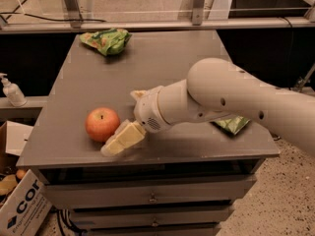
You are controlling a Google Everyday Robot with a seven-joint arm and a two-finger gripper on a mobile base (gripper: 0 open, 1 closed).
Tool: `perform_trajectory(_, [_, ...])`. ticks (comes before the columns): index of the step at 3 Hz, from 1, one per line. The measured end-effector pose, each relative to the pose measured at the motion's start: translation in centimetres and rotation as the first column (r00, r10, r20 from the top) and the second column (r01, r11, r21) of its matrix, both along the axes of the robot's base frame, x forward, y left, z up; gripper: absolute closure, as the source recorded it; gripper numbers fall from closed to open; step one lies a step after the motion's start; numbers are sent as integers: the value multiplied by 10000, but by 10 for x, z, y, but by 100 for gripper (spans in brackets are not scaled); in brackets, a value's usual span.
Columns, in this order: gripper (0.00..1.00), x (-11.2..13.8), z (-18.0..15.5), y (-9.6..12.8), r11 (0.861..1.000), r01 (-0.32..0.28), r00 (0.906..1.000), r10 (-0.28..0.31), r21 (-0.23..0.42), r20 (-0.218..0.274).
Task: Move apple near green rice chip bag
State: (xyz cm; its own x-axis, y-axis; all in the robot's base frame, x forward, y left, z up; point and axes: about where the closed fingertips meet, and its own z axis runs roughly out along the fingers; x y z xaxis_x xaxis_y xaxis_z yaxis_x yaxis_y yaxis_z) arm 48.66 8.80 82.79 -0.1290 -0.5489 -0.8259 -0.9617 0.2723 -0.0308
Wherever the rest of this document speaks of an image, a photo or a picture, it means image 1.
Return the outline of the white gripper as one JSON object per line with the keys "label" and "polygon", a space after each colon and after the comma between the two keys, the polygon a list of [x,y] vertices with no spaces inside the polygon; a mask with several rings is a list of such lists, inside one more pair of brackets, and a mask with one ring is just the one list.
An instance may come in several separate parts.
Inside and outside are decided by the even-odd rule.
{"label": "white gripper", "polygon": [[118,154],[145,138],[146,131],[157,133],[168,130],[170,125],[163,119],[158,107],[158,94],[162,86],[148,90],[132,90],[136,100],[134,116],[137,121],[123,121],[114,134],[100,149],[103,155]]}

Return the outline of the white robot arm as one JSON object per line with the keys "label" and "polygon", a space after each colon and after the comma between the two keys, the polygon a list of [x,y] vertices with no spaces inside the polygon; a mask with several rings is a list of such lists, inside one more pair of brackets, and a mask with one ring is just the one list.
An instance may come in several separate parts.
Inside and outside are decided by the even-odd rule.
{"label": "white robot arm", "polygon": [[100,149],[103,154],[117,154],[143,140],[146,133],[233,115],[315,153],[315,97],[264,83],[220,58],[198,61],[182,81],[133,90],[131,95],[136,100],[135,120],[122,122]]}

